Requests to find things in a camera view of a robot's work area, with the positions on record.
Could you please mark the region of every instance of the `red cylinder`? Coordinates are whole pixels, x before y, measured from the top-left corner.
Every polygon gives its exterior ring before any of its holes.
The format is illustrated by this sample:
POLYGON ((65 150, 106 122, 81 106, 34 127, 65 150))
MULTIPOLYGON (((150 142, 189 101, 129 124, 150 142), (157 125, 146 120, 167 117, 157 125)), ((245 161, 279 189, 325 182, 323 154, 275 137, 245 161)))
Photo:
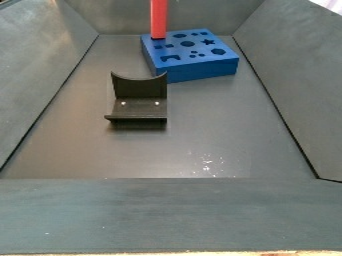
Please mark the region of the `red cylinder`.
POLYGON ((165 38, 168 0, 150 0, 150 37, 165 38))

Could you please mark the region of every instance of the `black bracket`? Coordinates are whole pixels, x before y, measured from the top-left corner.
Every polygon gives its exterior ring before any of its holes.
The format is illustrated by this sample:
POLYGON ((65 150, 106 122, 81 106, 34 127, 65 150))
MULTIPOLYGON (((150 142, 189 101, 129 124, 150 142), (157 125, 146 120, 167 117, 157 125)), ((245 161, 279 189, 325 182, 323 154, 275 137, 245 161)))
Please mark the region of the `black bracket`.
POLYGON ((116 121, 167 121, 167 73, 150 79, 128 79, 110 72, 114 91, 112 114, 116 121))

